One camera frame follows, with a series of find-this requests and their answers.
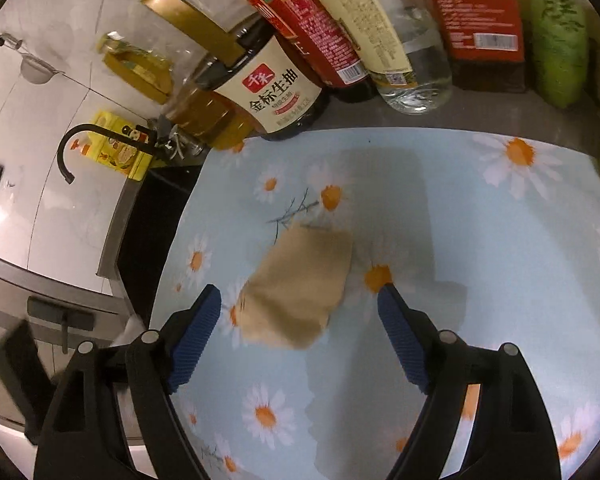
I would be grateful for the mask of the beige paper bag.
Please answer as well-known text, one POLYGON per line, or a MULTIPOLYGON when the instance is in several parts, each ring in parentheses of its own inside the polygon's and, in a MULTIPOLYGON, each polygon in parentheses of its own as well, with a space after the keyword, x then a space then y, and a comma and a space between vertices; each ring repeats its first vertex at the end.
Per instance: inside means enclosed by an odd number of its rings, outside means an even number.
POLYGON ((245 341, 311 347, 341 304, 352 254, 347 231, 296 223, 283 232, 238 296, 236 321, 245 341))

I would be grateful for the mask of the black kitchen sink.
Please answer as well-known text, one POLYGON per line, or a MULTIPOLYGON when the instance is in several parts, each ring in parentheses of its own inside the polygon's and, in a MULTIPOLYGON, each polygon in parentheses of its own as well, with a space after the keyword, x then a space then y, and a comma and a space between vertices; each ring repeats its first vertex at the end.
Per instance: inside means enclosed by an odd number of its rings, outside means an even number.
POLYGON ((199 166, 151 169, 126 222, 117 270, 133 312, 148 324, 178 222, 200 175, 199 166))

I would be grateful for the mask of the grey cabinet drawer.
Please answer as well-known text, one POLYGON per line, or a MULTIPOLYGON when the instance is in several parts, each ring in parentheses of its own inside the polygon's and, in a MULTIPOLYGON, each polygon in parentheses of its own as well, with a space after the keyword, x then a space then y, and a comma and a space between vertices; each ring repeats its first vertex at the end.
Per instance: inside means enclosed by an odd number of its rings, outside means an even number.
MULTIPOLYGON (((32 273, 0 258, 0 339, 27 320, 47 374, 63 370, 84 339, 104 346, 122 333, 132 310, 116 296, 32 273)), ((0 379, 0 424, 23 430, 24 418, 0 379)))

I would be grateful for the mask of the yellow dish soap box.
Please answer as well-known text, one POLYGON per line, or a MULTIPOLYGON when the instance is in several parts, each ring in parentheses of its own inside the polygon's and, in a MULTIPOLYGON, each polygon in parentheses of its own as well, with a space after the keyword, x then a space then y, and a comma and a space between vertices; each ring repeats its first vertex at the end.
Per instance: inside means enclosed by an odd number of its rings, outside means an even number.
MULTIPOLYGON (((135 141, 149 142, 149 136, 133 128, 133 125, 121 116, 99 110, 93 117, 92 122, 96 126, 106 128, 115 133, 127 136, 135 141)), ((152 156, 140 152, 128 144, 114 139, 106 139, 97 132, 87 131, 80 133, 70 146, 81 155, 98 162, 109 169, 116 170, 125 177, 135 181, 141 181, 152 161, 152 156)))

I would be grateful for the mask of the black curved faucet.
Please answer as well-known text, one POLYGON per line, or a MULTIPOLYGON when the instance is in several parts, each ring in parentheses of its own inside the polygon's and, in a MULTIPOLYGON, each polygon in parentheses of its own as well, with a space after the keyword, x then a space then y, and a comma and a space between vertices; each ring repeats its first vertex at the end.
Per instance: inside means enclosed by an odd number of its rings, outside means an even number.
POLYGON ((134 181, 142 180, 155 160, 167 164, 178 154, 169 138, 159 138, 157 131, 141 125, 125 125, 120 132, 96 124, 77 125, 62 137, 56 151, 56 164, 67 184, 74 181, 65 162, 65 150, 72 140, 76 140, 72 150, 134 181))

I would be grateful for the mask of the soy sauce bottle white label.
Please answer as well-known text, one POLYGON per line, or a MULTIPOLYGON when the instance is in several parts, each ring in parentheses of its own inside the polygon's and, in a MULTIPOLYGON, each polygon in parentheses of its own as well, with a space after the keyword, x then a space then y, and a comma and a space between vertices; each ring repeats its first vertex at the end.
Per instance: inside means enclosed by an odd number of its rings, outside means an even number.
POLYGON ((207 51, 194 83, 246 112, 264 140, 298 136, 328 107, 328 90, 260 14, 226 30, 187 0, 142 3, 207 51))

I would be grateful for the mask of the clear vinegar bottle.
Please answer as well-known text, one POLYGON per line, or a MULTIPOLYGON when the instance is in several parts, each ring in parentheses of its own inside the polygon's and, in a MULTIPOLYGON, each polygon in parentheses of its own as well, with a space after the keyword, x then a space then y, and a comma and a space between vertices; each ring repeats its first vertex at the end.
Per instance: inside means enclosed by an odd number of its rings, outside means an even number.
POLYGON ((320 0, 394 110, 419 115, 452 93, 451 67, 430 0, 320 0))

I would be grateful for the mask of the cooking oil jug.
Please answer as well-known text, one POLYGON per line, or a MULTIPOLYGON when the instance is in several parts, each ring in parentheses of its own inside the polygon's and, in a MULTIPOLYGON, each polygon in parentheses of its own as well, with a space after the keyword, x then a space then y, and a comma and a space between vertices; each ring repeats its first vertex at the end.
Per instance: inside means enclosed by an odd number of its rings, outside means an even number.
MULTIPOLYGON (((244 0, 184 1, 224 32, 252 14, 244 0)), ((216 150, 237 150, 256 134, 247 113, 194 81, 194 71, 208 51, 143 0, 121 0, 96 51, 110 72, 161 105, 166 119, 189 139, 216 150)))

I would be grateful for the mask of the red label dark bottle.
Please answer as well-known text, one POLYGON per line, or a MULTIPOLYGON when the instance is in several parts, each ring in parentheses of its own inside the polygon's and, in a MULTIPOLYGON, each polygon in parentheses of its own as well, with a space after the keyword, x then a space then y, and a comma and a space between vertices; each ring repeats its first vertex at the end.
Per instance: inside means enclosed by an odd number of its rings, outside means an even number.
POLYGON ((432 0, 453 84, 483 92, 526 91, 524 29, 517 0, 432 0))

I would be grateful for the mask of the green label bottle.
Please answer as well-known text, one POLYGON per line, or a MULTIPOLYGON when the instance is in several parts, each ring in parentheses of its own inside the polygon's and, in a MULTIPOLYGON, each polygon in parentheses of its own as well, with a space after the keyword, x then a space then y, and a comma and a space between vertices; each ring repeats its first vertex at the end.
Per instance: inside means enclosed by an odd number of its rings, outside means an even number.
POLYGON ((580 99, 588 74, 588 28, 581 0, 529 0, 536 88, 564 110, 580 99))

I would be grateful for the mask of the red label sauce bottle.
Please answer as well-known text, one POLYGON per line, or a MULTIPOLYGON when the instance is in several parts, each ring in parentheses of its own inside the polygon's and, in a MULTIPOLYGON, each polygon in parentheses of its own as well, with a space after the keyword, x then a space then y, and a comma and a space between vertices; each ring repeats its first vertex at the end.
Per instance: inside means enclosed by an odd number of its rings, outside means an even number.
POLYGON ((363 62, 320 0, 247 0, 300 52, 338 100, 361 103, 376 90, 363 62))

